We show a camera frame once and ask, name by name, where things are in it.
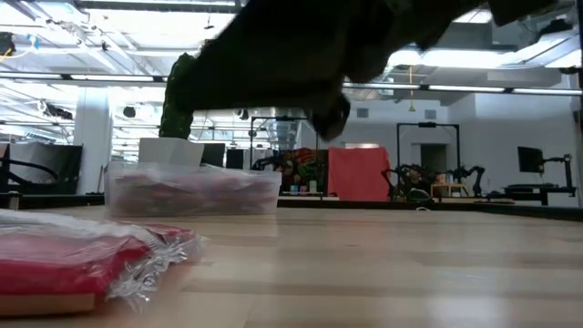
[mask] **clear plastic bin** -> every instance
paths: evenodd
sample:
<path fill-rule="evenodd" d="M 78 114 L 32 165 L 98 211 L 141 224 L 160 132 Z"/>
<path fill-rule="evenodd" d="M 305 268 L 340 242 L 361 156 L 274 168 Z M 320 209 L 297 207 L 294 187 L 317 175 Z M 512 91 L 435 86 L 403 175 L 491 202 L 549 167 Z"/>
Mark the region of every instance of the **clear plastic bin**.
<path fill-rule="evenodd" d="M 118 217 L 272 214 L 281 173 L 110 162 L 106 204 Z"/>

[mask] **white wall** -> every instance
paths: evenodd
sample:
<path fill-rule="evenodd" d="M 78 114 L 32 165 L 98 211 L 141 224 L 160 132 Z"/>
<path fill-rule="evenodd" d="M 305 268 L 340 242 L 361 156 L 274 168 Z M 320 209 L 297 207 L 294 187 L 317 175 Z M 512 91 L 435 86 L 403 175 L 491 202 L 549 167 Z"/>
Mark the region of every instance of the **white wall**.
<path fill-rule="evenodd" d="M 564 84 L 555 87 L 567 87 Z M 569 97 L 476 94 L 450 107 L 449 117 L 460 124 L 461 158 L 467 166 L 486 168 L 482 189 L 500 190 L 516 183 L 565 185 L 564 166 L 548 163 L 541 179 L 518 170 L 517 147 L 543 150 L 545 158 L 571 154 L 577 157 L 575 124 Z M 577 161 L 572 163 L 578 185 Z M 549 197 L 551 206 L 577 206 L 577 198 L 565 194 Z"/>
<path fill-rule="evenodd" d="M 439 101 L 416 100 L 415 112 L 409 111 L 411 102 L 404 100 L 400 103 L 393 101 L 364 101 L 353 102 L 351 116 L 346 123 L 344 132 L 331 143 L 320 142 L 320 149 L 329 147 L 344 147 L 345 143 L 375 143 L 385 147 L 389 152 L 391 165 L 396 166 L 396 124 L 426 122 L 424 111 L 437 110 L 437 123 L 447 123 L 448 108 L 441 107 Z M 368 108 L 368 118 L 357 118 L 357 108 Z M 315 134 L 307 124 L 299 129 L 297 140 L 302 147 L 315 148 Z M 420 151 L 415 144 L 455 144 L 455 132 L 443 128 L 401 127 L 401 163 L 411 163 L 411 159 L 420 157 Z"/>

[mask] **computer monitor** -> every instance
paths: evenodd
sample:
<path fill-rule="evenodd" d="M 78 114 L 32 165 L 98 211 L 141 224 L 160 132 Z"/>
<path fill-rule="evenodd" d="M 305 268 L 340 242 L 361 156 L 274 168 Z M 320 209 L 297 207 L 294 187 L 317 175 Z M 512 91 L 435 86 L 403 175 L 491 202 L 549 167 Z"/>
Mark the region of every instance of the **computer monitor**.
<path fill-rule="evenodd" d="M 543 151 L 528 147 L 518 147 L 518 166 L 521 172 L 545 173 Z"/>

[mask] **wooden table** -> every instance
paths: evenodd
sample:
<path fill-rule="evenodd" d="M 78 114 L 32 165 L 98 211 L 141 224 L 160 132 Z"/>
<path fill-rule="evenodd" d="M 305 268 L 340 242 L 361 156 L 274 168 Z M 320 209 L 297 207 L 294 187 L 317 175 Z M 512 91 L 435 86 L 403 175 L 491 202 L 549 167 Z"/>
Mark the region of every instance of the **wooden table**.
<path fill-rule="evenodd" d="M 100 208 L 59 212 L 103 215 Z M 212 244 L 201 263 L 169 273 L 146 313 L 110 306 L 2 327 L 583 327 L 581 224 L 314 209 L 161 221 Z"/>

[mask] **clear plastic bag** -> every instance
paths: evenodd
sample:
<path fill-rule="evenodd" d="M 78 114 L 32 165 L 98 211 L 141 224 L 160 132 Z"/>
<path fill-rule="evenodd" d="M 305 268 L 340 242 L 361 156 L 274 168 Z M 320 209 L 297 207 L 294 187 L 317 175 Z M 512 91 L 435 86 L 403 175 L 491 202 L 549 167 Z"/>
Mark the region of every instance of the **clear plastic bag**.
<path fill-rule="evenodd" d="M 204 242 L 163 225 L 0 210 L 0 315 L 86 312 L 115 298 L 139 312 L 169 265 L 197 260 Z"/>
<path fill-rule="evenodd" d="M 272 214 L 281 173 L 111 162 L 106 204 L 112 216 Z"/>

